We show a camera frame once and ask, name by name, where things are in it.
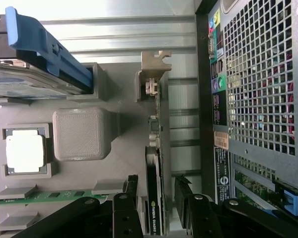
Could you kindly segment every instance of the circuit board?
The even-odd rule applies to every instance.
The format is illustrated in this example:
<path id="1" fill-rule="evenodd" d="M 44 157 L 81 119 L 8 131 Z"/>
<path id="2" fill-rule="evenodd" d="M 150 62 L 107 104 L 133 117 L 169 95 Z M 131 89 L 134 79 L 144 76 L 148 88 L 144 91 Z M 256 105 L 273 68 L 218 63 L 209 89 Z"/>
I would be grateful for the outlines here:
<path id="1" fill-rule="evenodd" d="M 269 201 L 269 194 L 274 193 L 266 186 L 252 180 L 239 171 L 235 171 L 235 180 L 265 201 Z"/>
<path id="2" fill-rule="evenodd" d="M 0 205 L 74 201 L 81 197 L 93 197 L 105 200 L 107 195 L 94 195 L 91 193 L 91 190 L 67 190 L 53 192 L 34 191 L 26 198 L 0 200 Z"/>
<path id="3" fill-rule="evenodd" d="M 243 193 L 241 190 L 239 190 L 237 187 L 235 188 L 235 196 L 236 198 L 247 202 L 248 204 L 257 207 L 259 209 L 263 209 L 262 206 L 260 206 L 258 203 L 254 202 L 252 199 L 250 199 L 245 193 Z"/>

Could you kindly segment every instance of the mesh grille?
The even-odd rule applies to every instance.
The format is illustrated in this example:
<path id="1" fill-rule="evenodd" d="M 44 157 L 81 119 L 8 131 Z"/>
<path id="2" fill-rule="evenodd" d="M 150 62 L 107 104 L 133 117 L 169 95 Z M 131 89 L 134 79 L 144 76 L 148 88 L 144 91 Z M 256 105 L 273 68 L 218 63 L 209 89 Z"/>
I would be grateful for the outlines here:
<path id="1" fill-rule="evenodd" d="M 264 176 L 270 180 L 274 180 L 275 179 L 275 170 L 272 170 L 268 167 L 265 167 L 261 164 L 255 163 L 253 161 L 250 161 L 248 159 L 245 159 L 241 156 L 238 155 L 233 155 L 231 154 L 231 156 L 234 157 L 234 162 L 261 175 Z"/>
<path id="2" fill-rule="evenodd" d="M 225 27 L 230 138 L 295 155 L 291 0 L 251 0 Z"/>

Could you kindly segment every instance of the green circuit board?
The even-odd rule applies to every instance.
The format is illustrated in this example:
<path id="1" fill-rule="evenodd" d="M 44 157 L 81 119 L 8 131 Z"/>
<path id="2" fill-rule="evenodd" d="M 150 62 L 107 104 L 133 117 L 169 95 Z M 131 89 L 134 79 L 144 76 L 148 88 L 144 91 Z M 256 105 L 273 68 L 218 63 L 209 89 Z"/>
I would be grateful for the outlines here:
<path id="1" fill-rule="evenodd" d="M 247 202 L 248 204 L 257 207 L 259 209 L 263 209 L 262 206 L 260 206 L 258 203 L 254 202 L 252 199 L 250 199 L 245 193 L 243 193 L 241 190 L 239 190 L 237 187 L 235 188 L 235 196 L 236 198 Z"/>
<path id="2" fill-rule="evenodd" d="M 244 175 L 243 173 L 235 170 L 235 180 L 239 182 L 244 187 L 248 188 L 250 191 L 255 193 L 257 196 L 265 201 L 269 202 L 269 194 L 274 193 L 272 190 L 266 186 L 260 184 L 259 182 L 252 180 L 250 177 Z"/>
<path id="3" fill-rule="evenodd" d="M 105 200 L 107 195 L 93 195 L 91 190 L 34 191 L 26 198 L 0 200 L 0 205 L 74 201 L 81 197 L 94 197 L 100 200 Z"/>

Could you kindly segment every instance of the square vent pattern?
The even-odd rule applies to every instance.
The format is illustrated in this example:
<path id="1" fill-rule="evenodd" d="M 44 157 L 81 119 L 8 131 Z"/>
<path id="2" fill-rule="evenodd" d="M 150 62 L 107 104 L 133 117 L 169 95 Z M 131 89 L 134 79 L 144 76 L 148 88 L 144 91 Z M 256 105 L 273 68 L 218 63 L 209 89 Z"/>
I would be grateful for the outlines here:
<path id="1" fill-rule="evenodd" d="M 291 0 L 251 0 L 224 29 L 230 138 L 295 155 Z"/>

